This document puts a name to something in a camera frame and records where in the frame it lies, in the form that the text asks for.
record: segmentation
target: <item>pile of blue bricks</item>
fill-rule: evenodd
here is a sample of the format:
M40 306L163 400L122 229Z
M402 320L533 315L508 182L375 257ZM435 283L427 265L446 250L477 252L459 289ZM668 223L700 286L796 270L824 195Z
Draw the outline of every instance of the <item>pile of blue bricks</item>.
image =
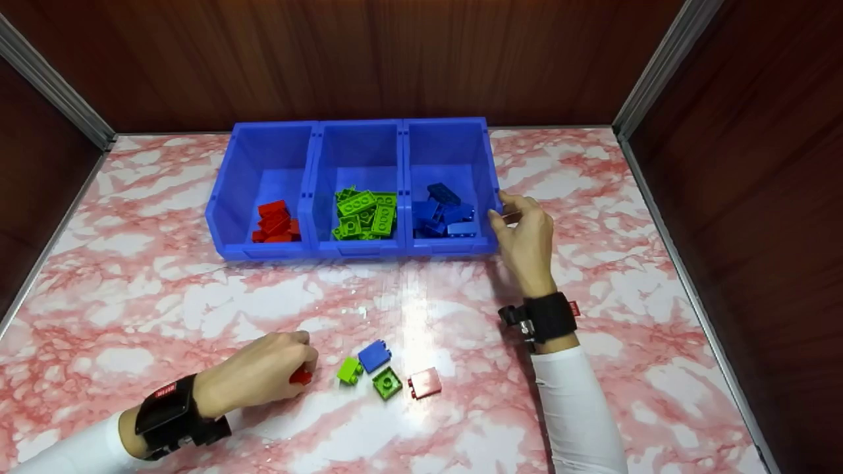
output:
M436 183L427 187L427 201L413 202L415 238L475 237L480 227L474 206L462 202L447 186Z

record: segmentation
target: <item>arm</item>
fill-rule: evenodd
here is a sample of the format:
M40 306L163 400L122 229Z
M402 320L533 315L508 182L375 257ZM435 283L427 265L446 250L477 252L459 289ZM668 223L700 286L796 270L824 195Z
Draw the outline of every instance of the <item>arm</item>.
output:
M531 197L501 191L489 211L501 256L525 298L556 292L550 274L553 219ZM515 228L507 224L518 223ZM531 358L557 474L626 474L624 447L606 397L574 333L535 345Z
M302 365L313 372L318 357L306 331L263 336L196 376L196 408L202 417L219 418L237 408L292 398L304 386L291 384L290 376ZM136 470L148 455L143 437L135 434L139 409L138 405L116 413L54 444L12 473L114 474Z

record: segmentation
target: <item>pink marble surface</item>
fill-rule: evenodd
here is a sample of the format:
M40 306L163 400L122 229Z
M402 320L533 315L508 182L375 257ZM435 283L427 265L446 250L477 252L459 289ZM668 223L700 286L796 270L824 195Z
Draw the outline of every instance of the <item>pink marble surface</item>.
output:
M244 413L160 471L545 472L497 258L227 266L203 217L228 136L121 137L0 340L0 471L268 331L311 331L306 396ZM583 315L631 472L763 472L611 131L492 134L510 192L556 220L553 273ZM443 392L387 403L341 360L375 338Z

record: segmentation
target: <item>red label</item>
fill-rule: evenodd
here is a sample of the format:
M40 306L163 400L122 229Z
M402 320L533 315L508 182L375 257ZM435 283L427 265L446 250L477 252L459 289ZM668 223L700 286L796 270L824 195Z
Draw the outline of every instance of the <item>red label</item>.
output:
M156 391L155 393L153 393L153 396L154 396L155 398L161 398L162 396L165 396L165 395L168 395L168 394L170 394L170 393L173 393L174 391L175 391L175 382L173 382L172 384L167 385L167 386L165 386L165 387L163 387L163 388L158 389L158 391Z

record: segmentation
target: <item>white sleeve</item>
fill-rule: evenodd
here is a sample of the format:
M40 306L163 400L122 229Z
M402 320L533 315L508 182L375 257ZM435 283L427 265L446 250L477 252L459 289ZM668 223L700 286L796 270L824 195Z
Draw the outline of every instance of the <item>white sleeve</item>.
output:
M626 474L618 427L583 348L532 359L556 474Z
M126 452L117 427L120 413L63 439L34 458L15 467L10 474L116 474L134 472L146 464Z

